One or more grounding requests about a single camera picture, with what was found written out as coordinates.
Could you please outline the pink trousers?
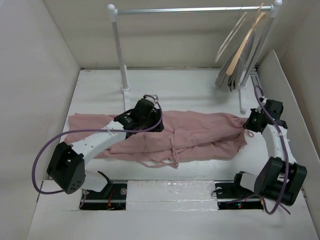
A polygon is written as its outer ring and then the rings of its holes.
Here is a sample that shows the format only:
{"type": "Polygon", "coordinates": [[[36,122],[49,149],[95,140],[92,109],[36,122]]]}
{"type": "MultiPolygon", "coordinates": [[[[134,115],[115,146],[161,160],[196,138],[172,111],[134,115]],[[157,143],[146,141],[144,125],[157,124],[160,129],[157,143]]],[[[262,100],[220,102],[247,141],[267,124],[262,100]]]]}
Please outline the pink trousers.
{"type": "Polygon", "coordinates": [[[198,160],[231,160],[246,146],[247,119],[230,113],[165,111],[161,132],[140,132],[97,155],[149,168],[198,160]]]}

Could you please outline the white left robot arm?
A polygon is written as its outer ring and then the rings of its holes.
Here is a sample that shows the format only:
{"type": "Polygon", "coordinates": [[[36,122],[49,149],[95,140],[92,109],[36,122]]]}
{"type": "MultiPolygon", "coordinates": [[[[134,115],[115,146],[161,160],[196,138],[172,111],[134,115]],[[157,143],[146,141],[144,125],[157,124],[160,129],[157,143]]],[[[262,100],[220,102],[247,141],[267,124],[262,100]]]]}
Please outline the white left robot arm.
{"type": "Polygon", "coordinates": [[[103,172],[86,170],[86,165],[108,147],[132,135],[161,132],[164,129],[163,111],[157,95],[144,95],[133,109],[116,116],[101,129],[89,129],[89,136],[71,144],[59,143],[53,152],[47,174],[70,195],[77,190],[93,191],[107,198],[113,182],[103,172]]]}

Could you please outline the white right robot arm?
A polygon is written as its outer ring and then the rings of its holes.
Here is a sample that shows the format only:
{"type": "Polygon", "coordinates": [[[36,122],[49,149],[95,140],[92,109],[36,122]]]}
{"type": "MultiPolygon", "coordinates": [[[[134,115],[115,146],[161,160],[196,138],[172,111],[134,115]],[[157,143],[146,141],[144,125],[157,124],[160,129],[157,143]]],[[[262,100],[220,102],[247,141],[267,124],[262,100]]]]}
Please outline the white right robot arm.
{"type": "Polygon", "coordinates": [[[262,134],[268,153],[268,161],[258,175],[240,171],[234,177],[231,191],[237,197],[248,192],[291,206],[297,199],[307,176],[307,168],[295,160],[287,138],[288,126],[281,120],[283,103],[258,98],[259,106],[252,108],[244,127],[262,134]]]}

